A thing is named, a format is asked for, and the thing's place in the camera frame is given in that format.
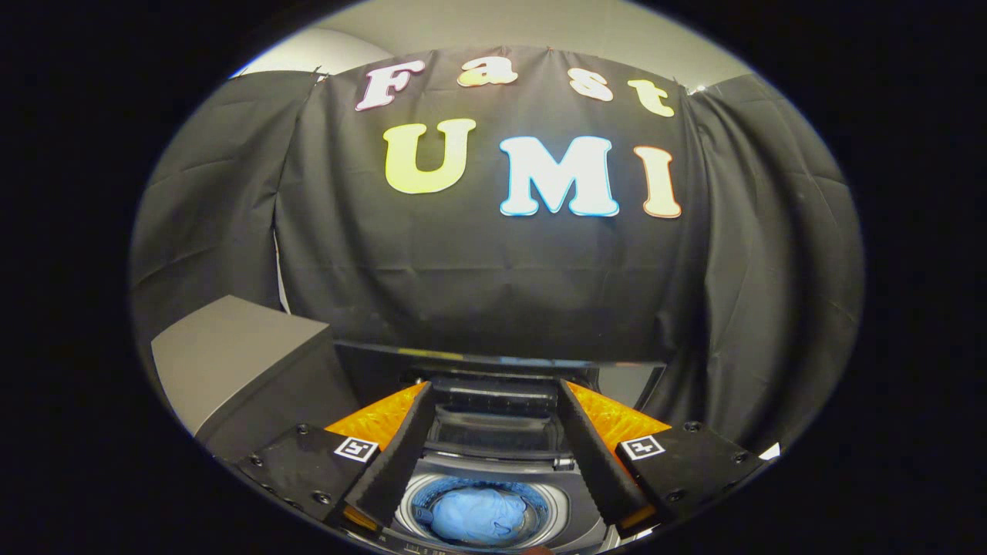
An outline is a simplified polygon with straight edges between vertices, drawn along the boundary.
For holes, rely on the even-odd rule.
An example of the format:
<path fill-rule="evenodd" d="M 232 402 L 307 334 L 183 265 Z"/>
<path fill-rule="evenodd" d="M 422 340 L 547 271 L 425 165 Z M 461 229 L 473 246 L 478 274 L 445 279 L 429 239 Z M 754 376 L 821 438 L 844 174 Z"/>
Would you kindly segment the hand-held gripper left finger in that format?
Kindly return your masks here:
<path fill-rule="evenodd" d="M 237 458 L 254 488 L 330 528 L 379 533 L 395 519 L 433 426 L 433 383 L 422 382 L 336 426 L 297 424 Z"/>

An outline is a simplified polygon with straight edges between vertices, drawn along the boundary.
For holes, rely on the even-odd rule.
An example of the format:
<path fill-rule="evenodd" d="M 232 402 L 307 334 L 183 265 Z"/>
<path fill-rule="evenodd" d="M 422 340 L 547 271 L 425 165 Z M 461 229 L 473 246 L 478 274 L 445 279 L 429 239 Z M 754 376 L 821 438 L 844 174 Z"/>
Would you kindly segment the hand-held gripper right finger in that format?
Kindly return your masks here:
<path fill-rule="evenodd" d="M 568 380 L 557 388 L 558 418 L 583 482 L 621 537 L 698 516 L 768 463 L 701 422 L 664 424 Z"/>

